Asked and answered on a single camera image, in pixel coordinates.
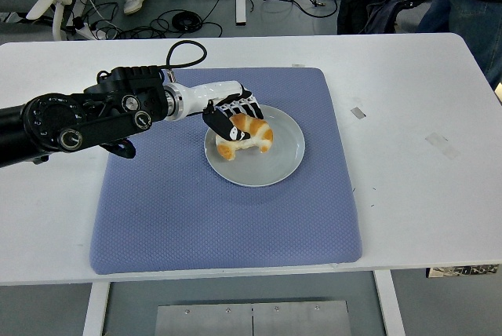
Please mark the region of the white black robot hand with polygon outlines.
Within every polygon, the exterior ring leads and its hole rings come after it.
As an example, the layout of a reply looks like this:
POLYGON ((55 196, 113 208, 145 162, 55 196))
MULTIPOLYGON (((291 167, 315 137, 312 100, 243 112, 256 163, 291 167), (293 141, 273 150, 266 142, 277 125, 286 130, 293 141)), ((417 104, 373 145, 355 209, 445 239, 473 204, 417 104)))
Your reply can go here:
POLYGON ((233 124, 231 116, 264 118, 253 93, 237 81, 212 82, 192 88, 181 86, 180 91, 177 118, 201 114, 206 125, 226 141, 250 138, 250 133, 233 124))

